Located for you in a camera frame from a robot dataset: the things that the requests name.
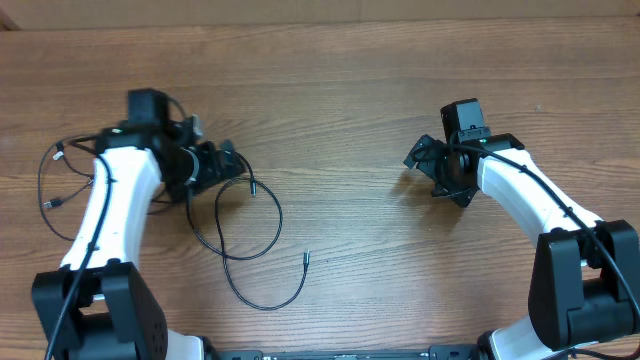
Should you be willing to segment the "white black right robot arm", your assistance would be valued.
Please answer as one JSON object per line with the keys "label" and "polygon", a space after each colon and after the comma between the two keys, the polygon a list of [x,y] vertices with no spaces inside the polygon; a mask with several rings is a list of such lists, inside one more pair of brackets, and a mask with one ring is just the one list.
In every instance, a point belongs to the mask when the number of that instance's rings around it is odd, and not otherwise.
{"label": "white black right robot arm", "polygon": [[638,333],[638,233],[573,201],[514,136],[424,135],[404,163],[433,180],[433,196],[460,207],[477,192],[491,197],[536,249],[527,315],[474,345],[432,347],[431,358],[599,359],[591,345]]}

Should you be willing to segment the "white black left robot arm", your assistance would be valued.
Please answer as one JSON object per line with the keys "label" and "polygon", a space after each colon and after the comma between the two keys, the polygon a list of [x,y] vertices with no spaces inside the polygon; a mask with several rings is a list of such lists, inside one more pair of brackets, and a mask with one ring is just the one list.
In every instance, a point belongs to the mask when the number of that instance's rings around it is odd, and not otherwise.
{"label": "white black left robot arm", "polygon": [[165,186],[174,203],[249,171],[231,142],[197,145],[158,126],[92,136],[92,191],[79,232],[56,271],[32,285],[48,359],[216,359],[203,336],[169,329],[139,270],[148,210]]}

